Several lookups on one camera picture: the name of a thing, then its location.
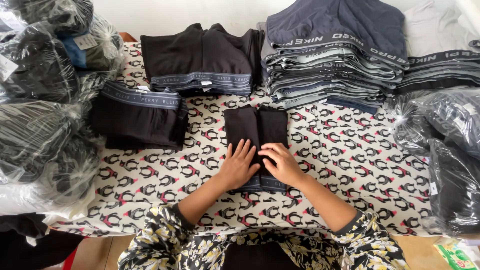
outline forearm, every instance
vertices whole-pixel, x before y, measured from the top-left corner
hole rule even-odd
[[[306,175],[299,182],[298,189],[307,197],[333,232],[341,230],[357,214],[353,206],[330,192],[312,176]]]
[[[180,213],[190,222],[196,224],[205,212],[225,192],[223,179],[212,176],[205,184],[178,203]]]

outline bed sheet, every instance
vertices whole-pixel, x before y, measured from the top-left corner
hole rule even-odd
[[[140,43],[125,43],[126,69],[118,78],[148,86]],[[223,110],[251,104],[279,107],[263,87],[250,97],[187,99],[189,127],[183,151],[103,149],[88,214],[51,227],[87,236],[139,231],[152,205],[176,203],[216,174],[226,153]],[[375,212],[392,234],[428,236],[419,220],[431,215],[428,166],[409,156],[388,132],[393,117],[327,104],[288,110],[290,152],[302,170],[357,209]],[[325,222],[297,189],[286,193],[225,193],[198,222],[199,234],[284,228],[327,236]]]

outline left hand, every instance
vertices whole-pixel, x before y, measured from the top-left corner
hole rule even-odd
[[[232,144],[228,145],[225,161],[220,167],[220,171],[213,177],[224,187],[224,191],[243,186],[260,168],[258,163],[250,166],[256,147],[253,146],[250,151],[248,150],[249,147],[250,140],[245,142],[242,139],[232,155],[233,146]]]

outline tiled floor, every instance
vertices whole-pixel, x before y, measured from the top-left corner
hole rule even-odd
[[[133,235],[88,238],[78,248],[72,270],[116,270],[117,259]],[[412,270],[451,270],[433,247],[438,237],[396,236]]]

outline person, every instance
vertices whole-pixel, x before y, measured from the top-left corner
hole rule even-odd
[[[284,234],[277,229],[232,235],[194,235],[194,224],[224,192],[241,187],[260,168],[250,166],[255,146],[241,140],[227,148],[219,173],[179,203],[150,208],[145,228],[119,258],[120,270],[333,270],[344,251],[355,270],[408,270],[402,249],[376,217],[361,212],[305,174],[280,143],[261,146],[265,167],[279,181],[299,189],[332,231],[333,240]]]

